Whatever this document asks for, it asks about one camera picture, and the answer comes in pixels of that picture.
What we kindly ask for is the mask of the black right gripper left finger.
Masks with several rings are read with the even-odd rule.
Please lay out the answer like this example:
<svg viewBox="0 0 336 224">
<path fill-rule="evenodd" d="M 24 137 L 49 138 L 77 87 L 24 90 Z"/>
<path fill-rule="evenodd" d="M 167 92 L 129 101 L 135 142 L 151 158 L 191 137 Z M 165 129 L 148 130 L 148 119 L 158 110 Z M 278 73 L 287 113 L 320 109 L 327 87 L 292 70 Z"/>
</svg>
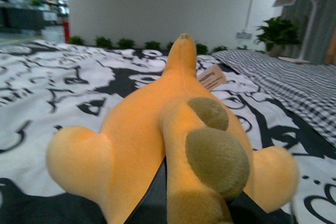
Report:
<svg viewBox="0 0 336 224">
<path fill-rule="evenodd" d="M 166 158 L 164 158 L 148 190 L 125 223 L 167 223 L 166 177 Z"/>
</svg>

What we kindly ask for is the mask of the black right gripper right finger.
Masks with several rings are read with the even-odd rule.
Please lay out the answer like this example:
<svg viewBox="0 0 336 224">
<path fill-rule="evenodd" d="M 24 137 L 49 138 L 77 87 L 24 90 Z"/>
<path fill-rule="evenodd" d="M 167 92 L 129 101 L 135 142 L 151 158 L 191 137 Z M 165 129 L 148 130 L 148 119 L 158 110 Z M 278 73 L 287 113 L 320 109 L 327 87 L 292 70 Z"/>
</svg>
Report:
<svg viewBox="0 0 336 224">
<path fill-rule="evenodd" d="M 291 215 L 278 209 L 271 213 L 262 210 L 245 192 L 227 203 L 235 224 L 286 224 L 291 223 Z"/>
</svg>

